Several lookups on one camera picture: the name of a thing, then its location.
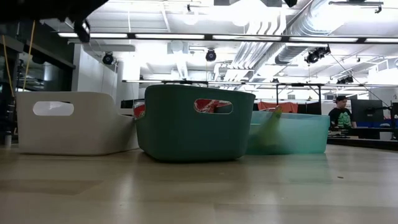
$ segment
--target wooden floor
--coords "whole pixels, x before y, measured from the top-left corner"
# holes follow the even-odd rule
[[[0,152],[1,224],[398,223],[398,154],[326,154],[162,164]]]

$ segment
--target green object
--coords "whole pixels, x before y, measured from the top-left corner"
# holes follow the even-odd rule
[[[240,91],[149,86],[145,115],[136,123],[139,146],[167,162],[237,159],[247,149],[254,98]],[[194,109],[197,99],[229,101],[233,110],[230,114],[200,113]]]
[[[324,153],[329,116],[253,111],[248,155]]]

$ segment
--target man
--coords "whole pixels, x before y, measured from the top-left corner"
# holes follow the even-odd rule
[[[356,128],[353,115],[346,108],[347,97],[337,96],[336,108],[329,112],[331,128]]]

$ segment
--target green graphic on shirt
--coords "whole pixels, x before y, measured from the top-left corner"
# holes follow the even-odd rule
[[[338,123],[338,126],[340,126],[340,127],[351,126],[351,119],[349,118],[348,113],[347,112],[340,113],[337,123]]]

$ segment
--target black cable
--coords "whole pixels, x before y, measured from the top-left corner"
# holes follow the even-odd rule
[[[342,66],[342,64],[340,64],[340,62],[335,58],[335,56],[333,56],[332,54],[330,54],[330,56],[332,56],[333,59],[335,59],[335,61],[344,69],[344,71],[347,71],[347,69],[345,69],[345,67]],[[355,81],[357,81],[359,84],[361,84],[353,75],[352,75],[351,77],[353,77],[353,79],[354,79]],[[364,87],[368,92],[370,92],[374,97],[376,97],[376,98],[379,99],[381,102],[383,102],[387,107],[389,106],[386,102],[382,101],[378,96],[376,96],[376,94],[372,93],[372,91],[371,91],[369,88],[367,88],[366,86],[363,86],[363,87]]]

